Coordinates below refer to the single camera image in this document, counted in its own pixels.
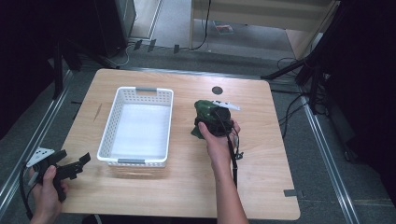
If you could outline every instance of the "gray floor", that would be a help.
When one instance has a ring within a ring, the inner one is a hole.
[[[176,2],[176,0],[163,1],[159,21],[163,21],[161,17],[169,18],[175,16],[175,13],[166,9],[172,8],[172,4]],[[199,32],[200,25],[201,22],[196,21],[196,27],[198,27],[195,29],[196,32]],[[235,27],[235,31],[238,30],[236,25],[232,24],[232,27]],[[172,29],[172,27],[166,26],[165,28],[160,23],[157,23],[153,36],[157,39],[158,46],[172,47],[175,44],[180,44],[182,47],[184,43],[182,41],[186,41],[188,32],[182,32],[183,35],[179,35],[177,31]],[[276,43],[271,43],[270,47],[265,47],[267,43],[256,42],[256,44],[261,46],[260,48],[263,48],[264,54],[260,54],[259,50],[252,50],[254,44],[233,49],[229,45],[238,42],[238,37],[233,37],[232,40],[224,40],[223,36],[214,37],[217,34],[216,30],[211,30],[210,38],[207,39],[208,45],[203,45],[205,49],[202,49],[202,51],[181,51],[178,54],[174,54],[172,48],[155,48],[152,52],[148,52],[147,46],[142,46],[139,50],[129,48],[130,60],[121,69],[168,69],[171,71],[175,70],[175,72],[206,72],[210,76],[218,76],[219,74],[216,73],[221,73],[227,74],[226,76],[228,77],[259,79],[260,75],[268,75],[275,72],[278,69],[277,61],[279,59],[292,55],[290,45],[287,39],[284,38],[285,36],[281,34],[282,32],[272,28],[266,30],[266,37],[262,39],[263,42],[264,39],[276,39]],[[257,40],[261,39],[261,35],[251,35],[250,37]],[[83,59],[83,67],[81,71],[74,72],[74,79],[71,82],[69,92],[58,115],[40,144],[42,147],[62,148],[64,139],[73,123],[73,117],[78,112],[78,105],[70,102],[82,102],[94,73],[100,68],[97,63],[86,59],[86,57],[82,56],[81,58]],[[127,58],[124,52],[121,52],[119,56],[111,60],[117,63],[124,63]],[[286,66],[287,64],[289,63],[283,62],[280,63],[280,66]],[[271,81],[271,88],[273,90],[297,91],[298,88],[293,82],[293,76],[294,74],[290,73],[290,75]],[[52,92],[52,86],[44,90],[35,103],[13,126],[8,135],[0,140],[2,153],[0,158],[0,168],[2,169],[0,183],[2,185],[6,182],[12,169],[15,166],[19,166],[16,162],[49,107]],[[279,118],[283,118],[287,107],[296,95],[273,92],[273,97],[276,113]],[[378,174],[365,164],[347,162],[344,159],[342,144],[332,128],[331,118],[318,116],[318,119],[361,223],[396,223],[395,208],[391,204]],[[302,215],[296,221],[250,220],[250,223],[345,223],[344,214],[319,152],[317,141],[303,110],[298,111],[291,117],[284,143],[295,188],[301,192],[298,202]],[[58,223],[79,223],[81,219],[82,215],[63,214]],[[4,213],[1,223],[28,223],[27,218],[24,216],[18,192]]]

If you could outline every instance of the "floor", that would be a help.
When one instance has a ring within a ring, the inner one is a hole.
[[[233,27],[234,34],[220,35],[215,29],[213,21],[208,23],[206,42],[197,52],[173,54],[175,45],[180,45],[181,48],[188,46],[190,21],[181,18],[190,17],[189,3],[189,0],[163,0],[152,34],[148,36],[148,40],[144,41],[148,44],[150,39],[156,39],[155,52],[145,52],[144,50],[147,48],[140,50],[129,48],[128,58],[130,60],[121,69],[136,69],[136,67],[179,69],[234,74],[241,78],[260,78],[260,75],[267,75],[273,71],[271,66],[267,66],[271,61],[275,62],[274,65],[281,61],[280,66],[293,62],[294,56],[284,30],[228,23]],[[202,21],[194,23],[193,45],[199,46],[204,37],[203,24],[205,23]],[[126,58],[127,55],[121,52],[111,60],[115,63],[124,63]],[[81,72],[75,73],[69,90],[73,93],[66,96],[60,114],[53,121],[56,125],[52,125],[47,130],[46,137],[41,140],[40,146],[62,148],[64,138],[73,123],[69,120],[78,112],[78,104],[69,103],[71,101],[82,102],[84,91],[88,89],[96,70],[97,66],[84,65]],[[293,73],[272,81],[270,84],[271,88],[276,90],[299,90],[293,83]],[[12,138],[9,135],[8,138],[0,142],[2,148],[13,148],[9,153],[5,153],[2,160],[15,160],[15,157],[21,155],[26,144],[30,141],[30,137],[26,136],[35,134],[35,127],[39,125],[39,121],[45,116],[46,108],[51,104],[43,99],[48,98],[52,91],[51,87],[43,91],[42,95],[37,98],[37,102],[26,112],[26,116],[18,121],[12,130],[12,136],[20,137]],[[279,118],[283,118],[286,108],[295,95],[274,92],[273,96],[276,113]],[[302,217],[293,223],[396,223],[395,208],[384,191],[378,175],[365,164],[351,164],[345,160],[342,143],[339,142],[335,134],[331,118],[317,116],[313,120],[319,125],[322,136],[313,132],[315,122],[310,122],[312,120],[309,119],[309,112],[300,110],[290,119],[288,134],[285,138],[290,170],[294,185],[300,193],[298,198],[302,211]],[[327,149],[321,149],[318,146],[320,139],[322,145]],[[335,165],[335,172],[339,173],[342,183],[345,185],[346,196],[353,204],[358,222],[348,222],[348,218],[345,217],[346,212],[340,205],[340,195],[336,193],[337,186],[334,185],[332,179],[334,168],[329,167],[325,160],[328,152],[332,156],[331,164]],[[2,166],[3,174],[10,174],[12,168],[12,166]],[[6,176],[1,175],[0,177],[0,181],[6,183]],[[2,220],[8,223],[20,223],[23,220],[20,218],[21,213],[19,212],[21,204],[17,203],[19,199],[16,194],[6,213],[0,213],[0,219],[4,216],[5,219]],[[63,220],[60,220],[59,223],[79,223],[80,219],[80,215],[63,215]],[[250,223],[289,222],[251,220]]]

